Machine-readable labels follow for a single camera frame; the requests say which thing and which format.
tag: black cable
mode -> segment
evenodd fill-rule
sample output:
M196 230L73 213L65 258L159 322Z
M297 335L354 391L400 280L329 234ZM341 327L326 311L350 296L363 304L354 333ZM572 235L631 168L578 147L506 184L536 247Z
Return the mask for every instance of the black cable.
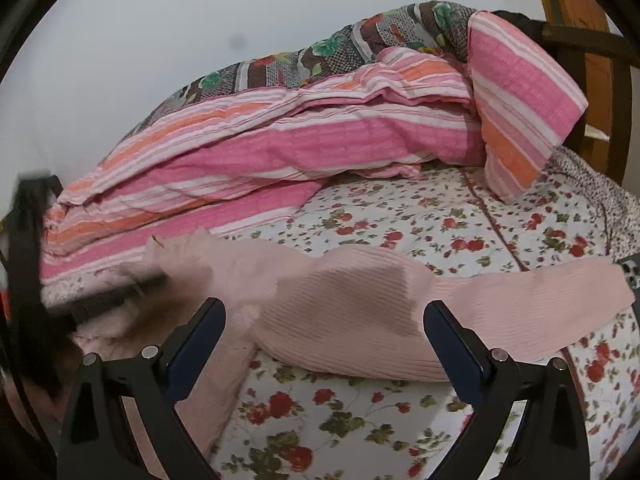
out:
M4 316L4 302L2 301L2 297L0 296L0 344L2 344L2 349L4 351L4 357L6 359L6 363L8 365L8 371L14 380L15 389L18 392L18 396L20 397L20 402L24 406L24 410L27 412L27 417L29 417L29 421L33 426L33 429L36 431L38 435L38 439L40 440L40 444L42 445L42 449L44 453L47 455L48 459L52 464L56 463L56 452L53 449L49 439L47 438L47 434L44 431L44 428L40 424L38 420L38 416L36 415L33 406L27 396L27 392L24 389L24 384L22 384L22 379L20 377L20 373L18 371L18 367L15 361L15 355L12 351L11 340L9 337L9 326L6 322L6 317Z

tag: wooden headboard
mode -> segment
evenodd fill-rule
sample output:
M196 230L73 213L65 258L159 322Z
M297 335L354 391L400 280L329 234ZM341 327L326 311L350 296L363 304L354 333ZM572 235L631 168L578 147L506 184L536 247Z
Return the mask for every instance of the wooden headboard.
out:
M619 184L631 138L630 66L640 59L623 37L609 32L596 0L542 0L548 25L542 44L575 79L589 101L565 145Z

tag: screw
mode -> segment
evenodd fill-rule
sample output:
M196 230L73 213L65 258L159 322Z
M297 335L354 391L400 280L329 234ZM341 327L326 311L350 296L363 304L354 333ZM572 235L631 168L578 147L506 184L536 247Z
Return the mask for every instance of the screw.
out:
M91 352L90 354L87 354L82 358L82 364L84 366L91 366L97 360L98 360L98 354L94 354L93 352Z
M503 363L509 358L509 354L507 354L506 350L503 350L502 348L494 348L491 350L491 357L496 361Z
M554 364L554 368L557 370L566 370L566 361L559 357L554 357L552 359L552 363Z
M145 346L140 354L145 359L153 359L158 355L159 349L156 345Z

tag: speckled fabric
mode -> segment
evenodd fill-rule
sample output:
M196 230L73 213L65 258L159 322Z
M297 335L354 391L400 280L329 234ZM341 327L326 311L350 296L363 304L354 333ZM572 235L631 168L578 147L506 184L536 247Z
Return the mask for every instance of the speckled fabric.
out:
M607 253L614 261L640 252L640 199L598 173L580 155L560 146L547 169L562 174L602 218Z

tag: floral quilt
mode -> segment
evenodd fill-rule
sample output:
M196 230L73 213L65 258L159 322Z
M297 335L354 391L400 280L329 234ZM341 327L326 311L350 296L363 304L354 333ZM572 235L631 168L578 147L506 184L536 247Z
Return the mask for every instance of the floral quilt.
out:
M522 200L505 205L482 170L432 164L418 180L342 176L294 218L231 238L267 238L313 255L375 244L439 275L473 276L606 254L605 232L596 208L561 174L543 173ZM558 355L577 378L591 477L604 478L640 428L632 310ZM523 410L514 405L482 478L500 470ZM312 373L259 351L211 464L233 480L428 478L471 413L448 383Z

